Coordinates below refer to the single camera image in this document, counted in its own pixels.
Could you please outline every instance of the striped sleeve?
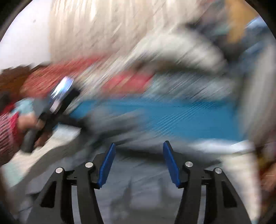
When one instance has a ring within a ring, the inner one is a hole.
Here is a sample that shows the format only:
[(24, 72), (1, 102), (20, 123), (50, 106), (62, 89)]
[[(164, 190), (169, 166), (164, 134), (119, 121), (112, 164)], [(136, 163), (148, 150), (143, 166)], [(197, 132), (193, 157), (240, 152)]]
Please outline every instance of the striped sleeve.
[(12, 130), (8, 114), (0, 116), (0, 166), (11, 160), (14, 152)]

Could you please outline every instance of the silver screw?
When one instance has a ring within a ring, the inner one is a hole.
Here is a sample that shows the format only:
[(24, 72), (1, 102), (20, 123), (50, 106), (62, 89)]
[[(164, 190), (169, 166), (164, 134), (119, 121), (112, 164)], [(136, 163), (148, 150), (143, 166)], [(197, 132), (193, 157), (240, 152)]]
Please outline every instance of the silver screw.
[(221, 168), (215, 168), (215, 172), (216, 172), (217, 174), (221, 174), (221, 173), (222, 173), (222, 170), (221, 170)]
[(187, 166), (187, 167), (192, 167), (192, 166), (193, 166), (193, 163), (190, 162), (190, 161), (187, 161), (187, 162), (185, 162), (185, 166)]
[(56, 172), (57, 174), (60, 174), (62, 171), (63, 171), (63, 169), (62, 169), (61, 167), (56, 168), (56, 170), (55, 170), (55, 172)]
[(87, 163), (85, 164), (85, 167), (86, 167), (86, 168), (91, 168), (93, 165), (94, 165), (94, 164), (93, 164), (92, 162), (87, 162)]

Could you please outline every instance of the curtain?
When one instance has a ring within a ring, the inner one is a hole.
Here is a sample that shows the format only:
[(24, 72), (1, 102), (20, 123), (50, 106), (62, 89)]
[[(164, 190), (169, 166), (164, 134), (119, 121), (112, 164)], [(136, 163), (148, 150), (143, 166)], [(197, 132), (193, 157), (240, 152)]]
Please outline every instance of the curtain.
[(199, 14), (197, 0), (53, 0), (52, 61), (124, 55), (149, 31), (191, 21)]

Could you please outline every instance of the gray surface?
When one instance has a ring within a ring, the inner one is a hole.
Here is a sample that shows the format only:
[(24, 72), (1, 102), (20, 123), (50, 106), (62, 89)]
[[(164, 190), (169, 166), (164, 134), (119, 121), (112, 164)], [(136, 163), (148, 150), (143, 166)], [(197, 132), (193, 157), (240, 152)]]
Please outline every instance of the gray surface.
[[(184, 141), (169, 136), (155, 138), (153, 134), (143, 132), (136, 113), (113, 117), (105, 109), (98, 108), (86, 120), (91, 127), (90, 133), (81, 131), (68, 145), (50, 150), (13, 188), (23, 223), (33, 202), (30, 194), (40, 192), (57, 167), (72, 170), (92, 161), (96, 154), (105, 150), (104, 145), (111, 142), (117, 145), (116, 157), (107, 183), (95, 191), (105, 224), (174, 222), (183, 190), (171, 182), (164, 163), (162, 144), (165, 140), (170, 141), (175, 151), (186, 154), (187, 160), (194, 164), (208, 167), (218, 163), (217, 155), (186, 147)], [(77, 214), (77, 203), (74, 203), (73, 211)], [(75, 224), (80, 223), (78, 220), (75, 217)]]

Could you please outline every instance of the blue panel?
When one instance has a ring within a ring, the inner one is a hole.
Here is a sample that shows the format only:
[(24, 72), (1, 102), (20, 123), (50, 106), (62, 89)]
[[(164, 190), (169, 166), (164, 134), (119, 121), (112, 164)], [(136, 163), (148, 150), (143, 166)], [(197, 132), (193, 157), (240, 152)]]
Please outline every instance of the blue panel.
[[(84, 101), (72, 112), (72, 116), (85, 116), (96, 101)], [(239, 132), (238, 120), (231, 102), (157, 102), (139, 98), (108, 100), (103, 103), (112, 112), (123, 114), (141, 109), (145, 112), (148, 130), (157, 136), (176, 136), (188, 140), (218, 138), (233, 141), (244, 140)]]
[(170, 150), (170, 147), (166, 142), (164, 142), (163, 144), (163, 156), (166, 161), (167, 167), (169, 169), (172, 182), (177, 187), (179, 187), (180, 186), (179, 168), (177, 167), (175, 160), (173, 158), (172, 152)]
[(115, 154), (116, 154), (116, 145), (112, 143), (99, 170), (98, 186), (100, 188), (106, 183)]

